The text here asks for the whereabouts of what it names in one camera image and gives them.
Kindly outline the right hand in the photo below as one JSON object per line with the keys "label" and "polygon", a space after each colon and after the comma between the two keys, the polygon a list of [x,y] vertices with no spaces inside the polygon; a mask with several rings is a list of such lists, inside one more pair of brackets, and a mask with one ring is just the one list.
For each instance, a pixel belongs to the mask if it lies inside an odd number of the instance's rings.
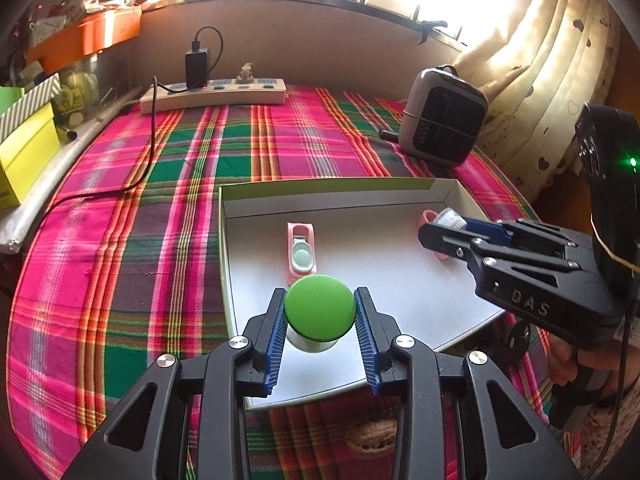
{"label": "right hand", "polygon": [[[608,381],[602,390],[601,404],[612,399],[618,388],[620,378],[620,357],[622,343],[613,340],[593,351],[576,350],[557,336],[549,336],[547,351],[548,371],[555,385],[565,386],[577,378],[578,366],[604,370]],[[639,349],[630,346],[627,352],[625,378],[623,381],[623,398],[629,399],[632,405],[639,404]]]}

